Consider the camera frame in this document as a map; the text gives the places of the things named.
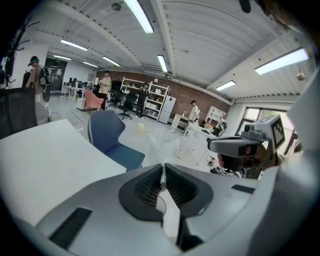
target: white table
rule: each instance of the white table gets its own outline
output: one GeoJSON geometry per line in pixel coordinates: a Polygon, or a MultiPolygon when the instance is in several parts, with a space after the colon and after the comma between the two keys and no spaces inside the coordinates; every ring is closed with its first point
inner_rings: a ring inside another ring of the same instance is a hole
{"type": "MultiPolygon", "coordinates": [[[[196,133],[197,135],[201,135],[201,137],[205,140],[205,138],[210,138],[210,139],[215,139],[217,138],[215,135],[213,135],[212,133],[208,134],[205,133],[204,128],[198,126],[197,123],[189,123],[187,126],[188,134],[186,136],[186,142],[184,143],[182,149],[180,150],[179,154],[178,154],[178,158],[182,158],[184,153],[186,152],[186,150],[188,148],[191,148],[193,145],[193,138],[194,138],[194,134],[196,133]]],[[[206,148],[205,151],[201,154],[201,157],[198,159],[198,161],[196,162],[197,165],[199,165],[200,161],[202,160],[203,157],[205,157],[206,153],[208,152],[208,149],[206,148]]]]}
{"type": "Polygon", "coordinates": [[[62,89],[61,89],[61,92],[62,94],[67,94],[67,92],[65,92],[65,90],[68,90],[68,98],[70,98],[70,91],[73,90],[73,98],[72,100],[73,101],[76,101],[76,94],[77,94],[77,91],[81,90],[82,91],[82,96],[81,98],[84,97],[84,92],[85,92],[85,88],[78,88],[78,84],[76,85],[76,87],[72,87],[70,85],[62,85],[62,89]]]}
{"type": "Polygon", "coordinates": [[[171,124],[171,129],[177,129],[178,128],[178,125],[179,125],[179,122],[180,122],[180,120],[181,119],[184,119],[184,120],[186,120],[186,121],[188,121],[189,119],[187,118],[187,117],[185,117],[185,116],[182,116],[182,115],[180,115],[180,114],[175,114],[174,115],[174,119],[173,119],[173,121],[172,121],[172,124],[171,124]]]}
{"type": "Polygon", "coordinates": [[[126,172],[66,120],[0,140],[0,191],[10,212],[35,226],[85,186],[126,172]]]}

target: white refrigerator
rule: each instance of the white refrigerator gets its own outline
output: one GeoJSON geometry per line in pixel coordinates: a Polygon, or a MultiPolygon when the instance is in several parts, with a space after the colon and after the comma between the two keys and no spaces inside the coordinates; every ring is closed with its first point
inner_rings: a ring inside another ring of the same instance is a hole
{"type": "Polygon", "coordinates": [[[176,103],[176,98],[171,96],[166,96],[163,107],[159,116],[158,121],[164,124],[168,123],[169,117],[171,115],[172,109],[174,108],[174,105],[176,103]]]}

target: brick wall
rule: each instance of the brick wall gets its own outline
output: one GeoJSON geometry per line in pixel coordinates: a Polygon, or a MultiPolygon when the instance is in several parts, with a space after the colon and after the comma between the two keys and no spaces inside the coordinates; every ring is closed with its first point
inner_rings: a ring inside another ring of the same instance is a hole
{"type": "MultiPolygon", "coordinates": [[[[104,73],[99,71],[96,73],[96,77],[102,79],[104,77],[104,73]]],[[[150,82],[153,81],[155,78],[153,76],[139,74],[139,73],[130,73],[130,72],[110,72],[110,77],[112,80],[121,80],[126,77],[128,79],[143,81],[143,82],[150,82]]],[[[224,103],[223,101],[212,97],[202,91],[187,87],[185,85],[176,83],[174,81],[160,79],[158,78],[158,85],[170,88],[169,95],[176,98],[176,102],[174,104],[171,118],[175,117],[175,114],[180,114],[186,111],[186,116],[188,117],[190,111],[192,109],[192,105],[190,102],[192,100],[196,101],[197,106],[200,109],[200,118],[199,123],[202,122],[209,111],[211,106],[218,108],[226,113],[229,111],[229,105],[224,103]]]]}

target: white shelving unit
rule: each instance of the white shelving unit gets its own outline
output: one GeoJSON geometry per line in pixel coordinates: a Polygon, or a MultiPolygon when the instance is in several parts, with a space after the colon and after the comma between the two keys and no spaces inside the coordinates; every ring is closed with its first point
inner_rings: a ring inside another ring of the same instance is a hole
{"type": "MultiPolygon", "coordinates": [[[[133,79],[128,79],[123,77],[120,90],[122,91],[123,88],[125,88],[125,89],[128,89],[129,91],[133,90],[135,93],[137,93],[138,90],[144,85],[144,83],[145,82],[143,81],[138,81],[138,80],[133,80],[133,79]]],[[[136,103],[134,103],[132,110],[137,111],[136,103]]]]}
{"type": "Polygon", "coordinates": [[[208,113],[206,114],[205,122],[209,123],[209,124],[211,124],[212,120],[220,122],[220,117],[222,117],[224,115],[226,115],[225,112],[223,112],[222,110],[220,110],[214,106],[211,106],[209,108],[208,113]]]}
{"type": "Polygon", "coordinates": [[[149,110],[147,114],[148,117],[158,121],[168,90],[169,86],[160,86],[154,84],[152,81],[149,83],[149,96],[145,105],[145,108],[149,110]]]}
{"type": "MultiPolygon", "coordinates": [[[[144,85],[145,82],[128,79],[123,77],[122,84],[121,84],[121,90],[123,88],[128,90],[134,90],[134,92],[138,92],[138,90],[144,85]]],[[[151,117],[158,121],[160,112],[162,110],[164,101],[166,99],[166,96],[168,94],[168,87],[160,86],[157,84],[153,84],[153,82],[149,82],[149,96],[145,105],[145,109],[148,110],[148,113],[146,114],[148,117],[151,117]]]]}
{"type": "Polygon", "coordinates": [[[133,80],[133,79],[128,79],[125,76],[122,79],[122,84],[121,84],[121,90],[123,89],[123,87],[130,89],[134,89],[134,90],[139,90],[145,82],[143,81],[138,81],[138,80],[133,80]]]}

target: fluorescent light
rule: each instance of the fluorescent light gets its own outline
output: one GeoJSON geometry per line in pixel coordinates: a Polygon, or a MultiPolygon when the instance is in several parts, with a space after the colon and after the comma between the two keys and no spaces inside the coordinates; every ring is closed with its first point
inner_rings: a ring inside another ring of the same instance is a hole
{"type": "Polygon", "coordinates": [[[88,63],[88,62],[83,62],[84,64],[87,64],[87,65],[90,65],[90,66],[92,66],[92,67],[95,67],[95,68],[97,68],[98,66],[96,66],[96,65],[93,65],[93,64],[90,64],[90,63],[88,63]]]}
{"type": "Polygon", "coordinates": [[[167,69],[167,66],[166,66],[166,62],[165,62],[164,56],[163,55],[158,55],[158,60],[160,62],[160,65],[161,65],[161,68],[162,68],[163,72],[167,73],[168,69],[167,69]]]}
{"type": "Polygon", "coordinates": [[[112,61],[111,59],[109,59],[109,58],[107,58],[107,57],[102,57],[102,58],[104,58],[104,59],[105,59],[106,61],[108,61],[108,62],[111,62],[113,65],[115,65],[115,66],[117,66],[117,67],[120,67],[119,64],[115,63],[115,62],[112,61]]]}
{"type": "Polygon", "coordinates": [[[84,51],[87,51],[88,49],[87,48],[84,48],[84,47],[82,47],[82,46],[80,46],[80,45],[77,45],[77,44],[75,44],[75,43],[73,43],[73,42],[68,42],[68,41],[66,41],[66,40],[61,40],[61,43],[63,43],[63,44],[66,44],[66,45],[70,45],[70,46],[73,46],[73,47],[77,47],[77,48],[79,48],[79,49],[81,49],[81,50],[84,50],[84,51]]]}
{"type": "Polygon", "coordinates": [[[262,75],[272,70],[276,70],[293,63],[302,62],[307,59],[309,59],[307,51],[303,48],[298,48],[286,53],[285,55],[275,58],[274,60],[271,60],[266,64],[258,66],[255,69],[255,72],[257,72],[259,75],[262,75]]]}
{"type": "Polygon", "coordinates": [[[64,60],[71,61],[71,59],[70,59],[70,58],[62,57],[62,56],[58,56],[58,55],[53,55],[53,57],[56,57],[56,58],[60,58],[60,59],[64,59],[64,60]]]}
{"type": "Polygon", "coordinates": [[[126,5],[130,8],[130,10],[133,12],[136,19],[139,21],[140,25],[142,26],[144,32],[147,34],[153,33],[154,28],[151,26],[151,23],[140,5],[139,1],[137,0],[124,0],[126,5]]]}
{"type": "Polygon", "coordinates": [[[234,81],[229,81],[229,82],[227,82],[227,83],[225,83],[225,84],[223,84],[223,85],[221,85],[221,86],[219,86],[218,88],[215,88],[217,91],[221,91],[221,90],[223,90],[223,89],[226,89],[226,88],[228,88],[228,87],[230,87],[230,86],[234,86],[236,84],[236,82],[234,82],[234,81]]]}

